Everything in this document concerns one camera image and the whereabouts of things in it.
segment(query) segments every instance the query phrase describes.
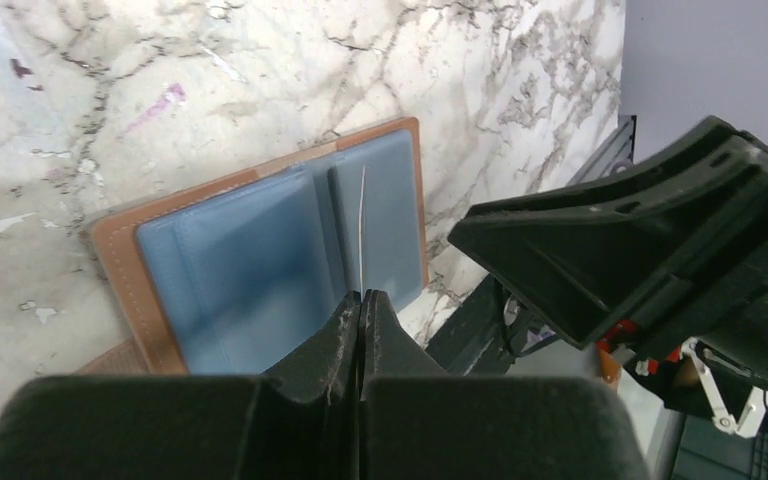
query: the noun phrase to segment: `brown leather wallet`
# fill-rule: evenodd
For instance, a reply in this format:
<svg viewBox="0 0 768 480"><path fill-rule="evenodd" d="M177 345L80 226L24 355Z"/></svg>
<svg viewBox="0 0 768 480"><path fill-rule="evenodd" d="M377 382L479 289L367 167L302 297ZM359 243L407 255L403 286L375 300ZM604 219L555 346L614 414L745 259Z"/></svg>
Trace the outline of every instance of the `brown leather wallet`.
<svg viewBox="0 0 768 480"><path fill-rule="evenodd" d="M91 225L90 236L93 244L116 298L134 332L134 338L102 354L81 368L79 373L188 373L175 333L167 322L142 257L136 237L136 231L140 225L274 175L293 165L345 150L398 130L409 130L415 146L414 162L421 254L423 265L427 265L419 121L416 118L403 118L111 214ZM427 268L424 272L423 284L427 285Z"/></svg>

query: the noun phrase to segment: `red component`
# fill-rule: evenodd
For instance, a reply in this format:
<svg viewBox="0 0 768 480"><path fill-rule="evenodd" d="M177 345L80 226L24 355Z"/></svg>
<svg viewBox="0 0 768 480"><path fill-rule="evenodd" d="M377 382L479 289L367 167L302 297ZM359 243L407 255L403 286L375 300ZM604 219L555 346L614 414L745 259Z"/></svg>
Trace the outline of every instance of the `red component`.
<svg viewBox="0 0 768 480"><path fill-rule="evenodd" d="M678 361L681 360L681 347L673 350L673 353L669 354L665 360L667 362L678 363Z"/></svg>
<svg viewBox="0 0 768 480"><path fill-rule="evenodd" d="M629 319L620 320L616 325L608 330L608 333L602 337L602 340L596 342L596 345L608 353L613 353L617 345L628 340L628 336L636 333L640 327Z"/></svg>

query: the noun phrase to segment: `card slot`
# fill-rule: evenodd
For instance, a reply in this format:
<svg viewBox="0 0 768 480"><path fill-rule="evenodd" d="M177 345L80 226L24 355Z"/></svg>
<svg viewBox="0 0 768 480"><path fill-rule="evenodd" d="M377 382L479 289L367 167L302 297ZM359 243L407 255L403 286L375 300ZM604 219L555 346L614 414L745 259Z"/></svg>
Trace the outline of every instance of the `card slot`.
<svg viewBox="0 0 768 480"><path fill-rule="evenodd" d="M397 309L419 295L424 279L413 148L410 132L397 131L346 149L328 170L346 284L361 288L362 252L363 288L388 292Z"/></svg>
<svg viewBox="0 0 768 480"><path fill-rule="evenodd" d="M304 168L308 169L313 176L319 206L319 220L322 225L322 238L325 242L325 251L328 256L331 288L336 294L337 303L350 290L346 282L343 252L336 225L337 216L334 211L327 175L330 166L339 158L341 158L341 155L335 153L310 161L304 165Z"/></svg>
<svg viewBox="0 0 768 480"><path fill-rule="evenodd" d="M321 327L336 300L319 211L299 168L170 215L178 259L146 256L192 373L260 373ZM178 262L187 285L155 273Z"/></svg>

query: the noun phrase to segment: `open wallet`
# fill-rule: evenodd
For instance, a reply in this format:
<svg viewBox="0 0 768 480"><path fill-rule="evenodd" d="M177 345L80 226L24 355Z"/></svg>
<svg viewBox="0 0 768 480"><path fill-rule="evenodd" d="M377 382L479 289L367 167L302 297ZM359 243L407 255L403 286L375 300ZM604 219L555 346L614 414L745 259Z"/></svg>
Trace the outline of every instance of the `open wallet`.
<svg viewBox="0 0 768 480"><path fill-rule="evenodd" d="M0 418L0 478L648 478L588 379L451 376L385 292L345 295L257 376L63 376Z"/></svg>
<svg viewBox="0 0 768 480"><path fill-rule="evenodd" d="M406 306L428 283L422 199L405 118L102 218L90 235L134 340L81 372L258 374L347 291Z"/></svg>

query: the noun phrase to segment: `white marble surface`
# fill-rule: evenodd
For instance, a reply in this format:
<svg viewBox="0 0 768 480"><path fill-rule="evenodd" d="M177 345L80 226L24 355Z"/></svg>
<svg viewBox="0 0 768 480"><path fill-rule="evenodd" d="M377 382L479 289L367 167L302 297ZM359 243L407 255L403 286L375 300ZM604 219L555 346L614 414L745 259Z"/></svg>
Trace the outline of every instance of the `white marble surface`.
<svg viewBox="0 0 768 480"><path fill-rule="evenodd" d="M0 1L0 405L129 335L81 229L397 116L420 119L424 344L482 277L470 204L562 185L616 125L622 0Z"/></svg>

